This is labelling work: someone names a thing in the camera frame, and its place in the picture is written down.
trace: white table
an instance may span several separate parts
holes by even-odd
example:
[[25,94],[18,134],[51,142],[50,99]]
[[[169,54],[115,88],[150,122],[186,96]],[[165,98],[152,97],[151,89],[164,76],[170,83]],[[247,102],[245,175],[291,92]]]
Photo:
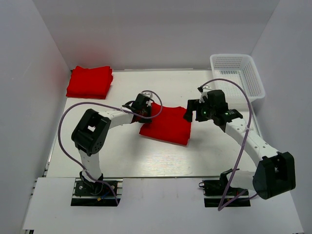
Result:
[[71,207],[74,178],[39,178],[23,226],[34,234],[293,234],[289,192],[251,207],[205,208],[200,178],[126,178],[118,207]]
[[[188,99],[200,97],[197,87],[210,79],[211,71],[114,72],[114,80],[106,100],[68,98],[65,109],[82,101],[120,107],[146,89],[157,92],[164,106],[186,108]],[[80,157],[71,140],[71,134],[89,108],[96,111],[106,110],[94,105],[78,106],[68,113],[62,127],[61,139],[64,147],[78,160]],[[245,119],[249,116],[246,111],[242,114]],[[100,167],[104,177],[219,176],[221,172],[233,167],[240,149],[240,146],[215,126],[212,120],[201,123],[193,121],[187,147],[145,138],[138,134],[140,127],[141,124],[134,123],[109,131],[100,151]],[[255,170],[253,161],[245,153],[239,167],[242,170]],[[47,177],[78,177],[80,170],[81,168],[61,151],[56,141]]]
[[[199,97],[196,88],[211,78],[209,71],[115,72],[107,99],[95,101],[119,107],[140,91],[151,89],[165,106],[186,107],[188,99]],[[81,101],[86,100],[68,98],[65,109]],[[61,133],[65,148],[78,160],[70,136],[88,108],[105,110],[91,105],[73,109]],[[38,179],[23,228],[35,234],[303,232],[289,192],[269,200],[256,198],[251,207],[218,212],[204,207],[203,191],[198,187],[201,178],[128,178],[219,176],[233,167],[240,148],[211,121],[192,123],[187,147],[144,138],[139,129],[138,123],[111,129],[100,151],[104,176],[126,177],[118,207],[70,206],[80,167],[56,142],[47,178]],[[239,167],[255,170],[246,154]]]

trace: red towel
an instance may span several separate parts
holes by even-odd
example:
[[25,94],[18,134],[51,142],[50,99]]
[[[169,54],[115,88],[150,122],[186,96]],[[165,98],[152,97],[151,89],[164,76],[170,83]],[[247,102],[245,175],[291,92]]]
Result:
[[66,96],[105,99],[113,81],[109,66],[85,69],[77,66],[71,75]]
[[[156,115],[160,106],[152,103],[152,115]],[[143,136],[164,140],[180,145],[187,145],[191,135],[191,123],[183,118],[186,109],[183,107],[163,107],[159,116],[152,123],[145,123],[140,130]]]

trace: white robotic arm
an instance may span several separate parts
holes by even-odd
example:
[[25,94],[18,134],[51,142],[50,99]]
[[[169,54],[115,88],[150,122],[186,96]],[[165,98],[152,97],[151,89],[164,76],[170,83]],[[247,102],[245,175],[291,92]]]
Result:
[[132,112],[106,111],[98,113],[93,109],[87,110],[72,133],[72,140],[85,168],[80,172],[80,178],[89,187],[91,194],[98,194],[102,188],[102,184],[95,182],[94,179],[103,180],[103,174],[99,167],[99,151],[103,147],[108,130],[123,124],[151,122],[150,119],[143,119],[133,114],[150,117],[151,97],[138,94],[135,101],[130,101],[123,107]]
[[[98,113],[100,116],[108,118],[110,120],[110,125],[108,129],[123,125],[123,124],[129,124],[132,123],[133,114],[129,114],[129,113],[124,113],[121,111],[105,111],[105,112],[99,112]],[[89,127],[88,128],[90,131],[93,131],[94,128]],[[96,178],[99,179],[102,176],[102,171],[99,167],[99,152],[88,156],[87,153],[83,150],[78,150],[80,157],[81,157],[81,163],[84,165],[84,167],[86,168],[86,170],[89,172],[90,176],[92,178]],[[93,180],[91,178],[88,177],[88,175],[86,174],[85,171],[82,171],[82,176],[90,181],[93,182]]]
[[[239,145],[242,145],[246,129],[246,121],[243,118],[236,118],[226,124],[225,133],[236,140]],[[253,160],[256,167],[263,160],[263,157],[273,157],[278,153],[277,149],[266,143],[253,129],[249,129],[244,150]],[[254,190],[253,177],[254,172],[238,170],[233,177],[231,187]]]
[[[222,90],[202,92],[200,99],[188,100],[184,118],[189,122],[193,120],[193,111],[196,111],[196,121],[212,119],[215,125],[242,145],[247,130],[246,121],[237,110],[229,110]],[[249,129],[244,150],[257,170],[237,170],[231,187],[254,190],[263,199],[295,188],[294,159],[290,153],[279,152],[252,129]],[[232,169],[221,173],[220,184],[225,186],[232,173]]]

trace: red cloth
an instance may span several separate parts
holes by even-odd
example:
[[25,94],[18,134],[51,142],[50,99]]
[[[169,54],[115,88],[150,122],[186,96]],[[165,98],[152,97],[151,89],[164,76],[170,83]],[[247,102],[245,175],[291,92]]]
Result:
[[77,66],[72,72],[66,96],[105,99],[113,81],[112,72],[109,66],[93,69]]
[[[156,115],[160,106],[152,103],[152,115]],[[183,107],[163,107],[159,116],[152,123],[145,123],[140,130],[143,136],[164,140],[180,145],[187,145],[191,135],[191,123],[183,118],[186,109]]]

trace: white basket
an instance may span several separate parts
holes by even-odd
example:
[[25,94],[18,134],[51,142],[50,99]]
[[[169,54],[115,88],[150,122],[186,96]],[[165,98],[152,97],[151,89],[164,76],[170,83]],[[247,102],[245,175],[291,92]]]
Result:
[[[264,88],[254,64],[249,55],[218,54],[210,56],[210,63],[214,79],[223,78],[234,81],[246,92],[252,102],[265,96]],[[241,91],[225,81],[215,81],[216,89],[221,89],[229,103],[246,103]]]

